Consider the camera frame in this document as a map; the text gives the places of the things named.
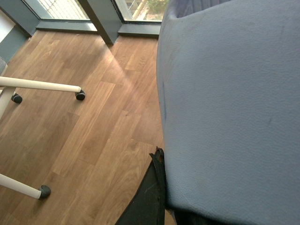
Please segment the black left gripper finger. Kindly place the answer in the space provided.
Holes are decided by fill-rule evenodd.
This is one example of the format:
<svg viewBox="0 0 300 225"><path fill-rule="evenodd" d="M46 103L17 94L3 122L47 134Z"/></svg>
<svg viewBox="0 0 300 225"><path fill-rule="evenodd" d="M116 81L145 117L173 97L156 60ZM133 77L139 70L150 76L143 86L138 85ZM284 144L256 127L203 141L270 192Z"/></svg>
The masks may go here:
<svg viewBox="0 0 300 225"><path fill-rule="evenodd" d="M164 151L156 148L151 162L117 225L163 225L165 223L166 178Z"/></svg>

